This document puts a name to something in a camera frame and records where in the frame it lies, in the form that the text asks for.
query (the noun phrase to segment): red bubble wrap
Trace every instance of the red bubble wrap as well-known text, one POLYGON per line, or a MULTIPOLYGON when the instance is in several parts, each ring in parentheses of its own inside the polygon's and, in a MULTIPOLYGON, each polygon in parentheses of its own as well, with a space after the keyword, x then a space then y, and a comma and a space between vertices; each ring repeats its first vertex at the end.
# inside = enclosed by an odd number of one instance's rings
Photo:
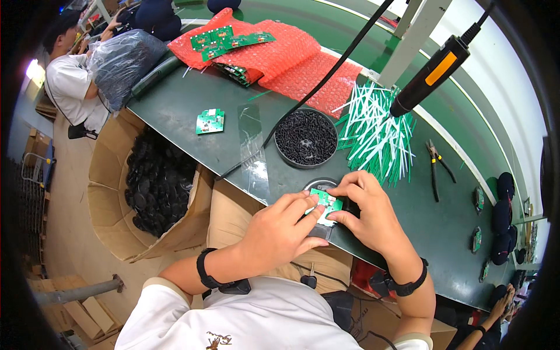
MULTIPOLYGON (((276 41, 239 48, 212 61, 245 67, 251 75, 262 72, 261 86, 298 101, 321 81, 338 60, 321 52, 321 46, 311 35, 294 26, 271 20, 252 25, 234 19, 229 8, 215 15, 205 26, 190 30, 168 46, 187 65, 201 69, 210 62, 202 62, 202 55, 193 50, 190 37, 226 25, 233 27, 235 35, 265 31, 271 33, 276 41)), ((345 62, 307 104, 340 118, 341 110, 331 111, 348 100, 360 70, 361 67, 345 62)))

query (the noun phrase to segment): clear plastic sheet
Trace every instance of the clear plastic sheet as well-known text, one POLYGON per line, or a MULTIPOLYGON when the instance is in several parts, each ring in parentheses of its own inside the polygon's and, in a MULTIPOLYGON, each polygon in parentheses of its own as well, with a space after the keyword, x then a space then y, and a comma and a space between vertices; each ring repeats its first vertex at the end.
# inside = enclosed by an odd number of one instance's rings
MULTIPOLYGON (((276 41, 236 49, 213 61, 262 72, 261 86, 295 100, 307 95, 338 60, 321 52, 319 43, 299 28, 271 20, 255 25, 238 21, 232 17, 229 8, 215 15, 205 26, 178 37, 168 47, 187 65, 201 69, 210 65, 210 61, 202 62, 202 55, 193 51, 190 37, 226 25, 233 27, 235 35, 265 31, 271 33, 276 41)), ((361 67, 344 63, 307 104, 339 118, 341 110, 331 111, 347 101, 360 70, 361 67)))
POLYGON ((241 182, 239 187, 259 202, 270 203, 267 161, 263 144, 263 133, 260 123, 260 112, 257 104, 246 104, 237 107, 237 126, 239 128, 241 160, 250 159, 241 165, 241 182))
POLYGON ((90 77, 108 108, 118 111, 131 96, 131 90, 157 61, 167 47, 142 29, 134 29, 111 38, 94 48, 87 65, 90 77))

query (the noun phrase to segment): hand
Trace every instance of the hand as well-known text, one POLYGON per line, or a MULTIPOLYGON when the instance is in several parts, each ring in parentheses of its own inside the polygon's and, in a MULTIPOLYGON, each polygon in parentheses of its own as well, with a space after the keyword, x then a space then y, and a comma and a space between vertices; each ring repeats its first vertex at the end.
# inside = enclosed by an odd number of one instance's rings
POLYGON ((116 15, 113 17, 113 19, 111 20, 111 22, 110 22, 109 25, 107 26, 107 29, 106 29, 106 30, 113 30, 113 29, 115 29, 116 27, 118 27, 118 26, 120 26, 120 25, 122 24, 122 23, 120 23, 120 22, 117 22, 117 21, 116 21, 116 18, 119 17, 121 11, 124 10, 124 9, 125 9, 125 7, 121 8, 121 9, 119 10, 119 12, 116 13, 116 15))
POLYGON ((86 47, 89 45, 89 43, 90 43, 89 39, 82 40, 82 44, 80 44, 80 52, 84 52, 86 50, 86 47))
POLYGON ((368 248, 382 255, 402 244, 410 244, 396 218, 391 201, 375 176, 365 170, 346 174, 337 188, 327 190, 335 197, 347 196, 360 207, 360 219, 346 211, 331 213, 327 219, 346 227, 368 248))
POLYGON ((329 245, 319 237, 307 237, 325 211, 324 206, 317 206, 298 222, 318 201, 319 196, 309 196, 309 191, 285 194, 253 216, 245 237, 237 243, 250 276, 287 264, 314 247, 329 245))
POLYGON ((514 294, 515 294, 515 289, 511 284, 509 284, 507 286, 507 294, 504 295, 503 298, 498 300, 498 302, 494 305, 492 311, 490 312, 490 316, 488 318, 494 321, 499 319, 500 316, 502 316, 503 312, 506 310, 506 306, 509 305, 513 300, 514 294))

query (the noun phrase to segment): white t-shirt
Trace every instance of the white t-shirt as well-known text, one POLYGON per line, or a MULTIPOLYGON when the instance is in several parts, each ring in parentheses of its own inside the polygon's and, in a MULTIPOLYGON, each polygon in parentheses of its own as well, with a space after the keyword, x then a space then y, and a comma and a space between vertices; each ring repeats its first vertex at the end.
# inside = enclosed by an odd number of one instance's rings
POLYGON ((53 59, 46 68, 45 89, 53 104, 72 125, 84 120, 88 130, 101 131, 109 111, 100 97, 85 100, 91 79, 86 70, 87 55, 64 55, 53 59))
MULTIPOLYGON (((149 284, 150 280, 121 330, 115 350, 360 349, 333 321, 325 299, 302 283, 254 277, 249 279, 249 294, 213 290, 204 300, 204 309, 191 310, 176 286, 149 284)), ((399 350, 429 349, 420 339, 395 346, 399 350)))

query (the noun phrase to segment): clear plastic bag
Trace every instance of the clear plastic bag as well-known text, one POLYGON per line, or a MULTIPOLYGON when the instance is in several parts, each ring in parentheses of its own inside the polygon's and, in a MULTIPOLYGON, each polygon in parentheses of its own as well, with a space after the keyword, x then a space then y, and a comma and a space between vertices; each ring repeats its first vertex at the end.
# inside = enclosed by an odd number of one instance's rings
POLYGON ((167 47, 142 29, 134 29, 97 46, 87 70, 107 99, 108 108, 118 111, 127 103, 131 89, 165 54, 167 47))

